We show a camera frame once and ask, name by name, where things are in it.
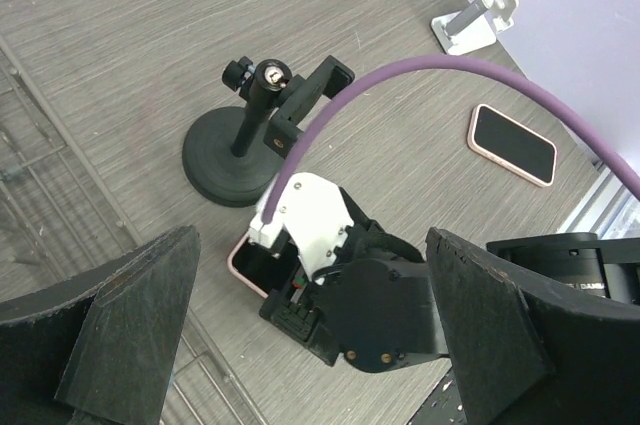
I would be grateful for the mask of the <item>white phone stand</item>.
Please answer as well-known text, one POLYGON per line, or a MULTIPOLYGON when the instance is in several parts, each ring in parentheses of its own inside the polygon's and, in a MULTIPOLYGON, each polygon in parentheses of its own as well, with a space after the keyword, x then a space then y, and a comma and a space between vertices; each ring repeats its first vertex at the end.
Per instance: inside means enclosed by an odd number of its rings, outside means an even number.
POLYGON ((435 17, 430 26, 444 53, 462 56, 496 43, 514 25, 519 0, 472 0, 459 12, 435 17))

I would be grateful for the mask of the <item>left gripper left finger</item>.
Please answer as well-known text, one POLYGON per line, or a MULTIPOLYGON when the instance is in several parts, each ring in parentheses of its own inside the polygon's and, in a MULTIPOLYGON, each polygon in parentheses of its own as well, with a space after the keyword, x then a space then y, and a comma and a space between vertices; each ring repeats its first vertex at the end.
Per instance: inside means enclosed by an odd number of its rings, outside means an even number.
POLYGON ((157 424, 200 257, 195 227, 1 305, 4 424, 157 424))

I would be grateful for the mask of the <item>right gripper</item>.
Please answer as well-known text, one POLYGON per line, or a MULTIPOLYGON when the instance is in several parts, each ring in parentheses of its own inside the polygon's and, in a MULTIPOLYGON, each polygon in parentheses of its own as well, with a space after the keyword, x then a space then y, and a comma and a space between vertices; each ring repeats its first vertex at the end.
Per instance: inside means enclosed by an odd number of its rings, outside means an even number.
POLYGON ((426 260, 342 197, 354 223, 334 264, 308 274, 293 243, 279 257, 259 251, 260 317, 329 366, 343 357, 381 373, 448 357, 426 260))

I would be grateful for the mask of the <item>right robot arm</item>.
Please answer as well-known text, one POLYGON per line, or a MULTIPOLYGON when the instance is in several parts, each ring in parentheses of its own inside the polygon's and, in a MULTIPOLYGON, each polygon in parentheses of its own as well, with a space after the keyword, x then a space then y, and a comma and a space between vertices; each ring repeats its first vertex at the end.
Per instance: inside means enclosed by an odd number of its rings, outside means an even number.
MULTIPOLYGON (((327 365, 344 358, 381 373, 449 350, 427 263, 383 230, 340 187, 294 187, 292 206, 248 236, 278 281, 260 314, 327 365)), ((639 243, 565 233, 494 241, 488 251, 542 276, 622 303, 639 301, 639 243)))

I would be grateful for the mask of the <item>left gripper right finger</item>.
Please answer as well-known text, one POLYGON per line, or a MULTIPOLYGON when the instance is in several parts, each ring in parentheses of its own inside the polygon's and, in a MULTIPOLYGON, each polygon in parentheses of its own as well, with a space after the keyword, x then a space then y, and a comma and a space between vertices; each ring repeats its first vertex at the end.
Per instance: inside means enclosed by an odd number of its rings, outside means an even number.
POLYGON ((639 308, 575 290, 447 231, 431 284, 470 424, 636 424, 639 308))

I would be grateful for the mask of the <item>black phone stand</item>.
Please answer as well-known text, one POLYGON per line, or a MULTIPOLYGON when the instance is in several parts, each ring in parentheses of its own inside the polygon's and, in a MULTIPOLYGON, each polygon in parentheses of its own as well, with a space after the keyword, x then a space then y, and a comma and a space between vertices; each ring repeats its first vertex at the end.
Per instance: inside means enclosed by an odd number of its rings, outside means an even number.
POLYGON ((206 199, 226 207, 255 204, 279 173, 302 130, 300 122, 321 97, 333 98, 353 83, 354 72, 333 56, 308 76, 282 61, 231 61, 222 82, 244 100, 200 116, 182 146, 186 178, 206 199))

